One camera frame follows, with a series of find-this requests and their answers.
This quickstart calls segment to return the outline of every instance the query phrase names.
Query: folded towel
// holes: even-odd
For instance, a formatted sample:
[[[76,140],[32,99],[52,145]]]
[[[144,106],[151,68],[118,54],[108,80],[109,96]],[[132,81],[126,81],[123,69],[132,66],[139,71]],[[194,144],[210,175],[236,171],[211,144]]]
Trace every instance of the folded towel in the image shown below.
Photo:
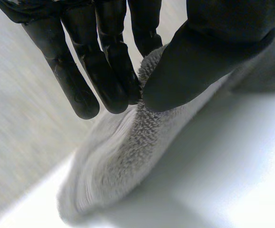
[[[163,50],[153,51],[142,61],[138,72],[142,87]],[[193,101],[163,113],[146,109],[142,101],[122,114],[105,112],[75,154],[72,170],[58,195],[60,217],[76,222],[130,193],[227,78],[212,84]]]

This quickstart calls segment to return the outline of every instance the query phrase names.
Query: black robotic finger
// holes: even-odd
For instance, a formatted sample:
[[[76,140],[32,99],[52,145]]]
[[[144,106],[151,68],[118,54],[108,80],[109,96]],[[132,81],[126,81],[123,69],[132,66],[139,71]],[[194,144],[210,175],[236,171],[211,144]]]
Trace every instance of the black robotic finger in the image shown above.
[[[42,51],[75,113],[82,119],[95,117],[99,103],[73,60],[60,18],[39,19],[22,26]]]
[[[272,42],[275,29],[260,42],[235,44],[198,33],[184,23],[147,81],[145,106],[163,112],[184,105]]]
[[[135,44],[143,57],[162,46],[157,34],[162,0],[128,0]]]
[[[97,94],[108,111],[121,113],[128,106],[128,96],[100,50],[97,41],[95,9],[84,4],[67,9],[61,20],[66,27],[75,51]]]
[[[140,99],[139,81],[122,35],[126,0],[97,0],[95,9],[99,38],[106,58],[127,93],[129,104],[136,104]]]

